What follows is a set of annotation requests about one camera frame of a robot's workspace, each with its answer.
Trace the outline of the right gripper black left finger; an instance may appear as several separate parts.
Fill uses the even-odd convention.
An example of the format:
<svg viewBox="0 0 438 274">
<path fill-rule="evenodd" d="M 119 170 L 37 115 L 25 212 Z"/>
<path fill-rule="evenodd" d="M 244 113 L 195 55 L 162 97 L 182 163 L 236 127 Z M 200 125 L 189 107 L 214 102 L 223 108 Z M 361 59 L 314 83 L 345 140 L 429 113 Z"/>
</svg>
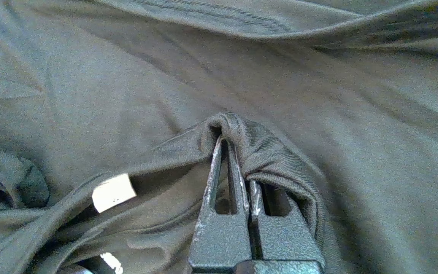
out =
<svg viewBox="0 0 438 274">
<path fill-rule="evenodd" d="M 220 214 L 215 208 L 224 155 L 228 171 L 229 214 Z M 219 136 L 189 249 L 188 263 L 193 273 L 233 273 L 238 263 L 251 260 L 249 215 L 250 203 L 237 150 L 228 139 Z"/>
</svg>

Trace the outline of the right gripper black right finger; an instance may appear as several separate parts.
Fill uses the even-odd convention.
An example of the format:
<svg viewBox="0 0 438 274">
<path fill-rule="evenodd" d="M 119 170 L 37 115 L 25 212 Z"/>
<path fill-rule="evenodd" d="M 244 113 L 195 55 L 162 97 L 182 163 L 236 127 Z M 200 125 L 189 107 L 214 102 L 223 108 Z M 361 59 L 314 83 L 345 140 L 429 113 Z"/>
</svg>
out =
<svg viewBox="0 0 438 274">
<path fill-rule="evenodd" d="M 325 260 L 297 203 L 285 189 L 251 181 L 254 273 L 323 273 Z"/>
</svg>

